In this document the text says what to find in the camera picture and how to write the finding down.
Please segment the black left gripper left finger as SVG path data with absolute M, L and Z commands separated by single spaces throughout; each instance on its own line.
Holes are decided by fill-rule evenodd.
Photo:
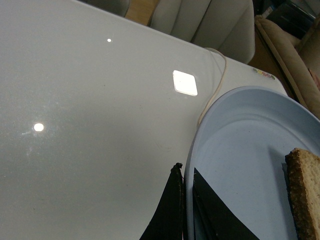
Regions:
M 140 237 L 141 240 L 181 240 L 183 238 L 185 190 L 177 162 L 170 170 L 157 208 Z

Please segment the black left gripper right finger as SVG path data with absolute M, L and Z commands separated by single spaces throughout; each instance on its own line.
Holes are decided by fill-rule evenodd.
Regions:
M 195 168 L 192 186 L 193 201 L 208 240 L 257 240 L 216 194 Z

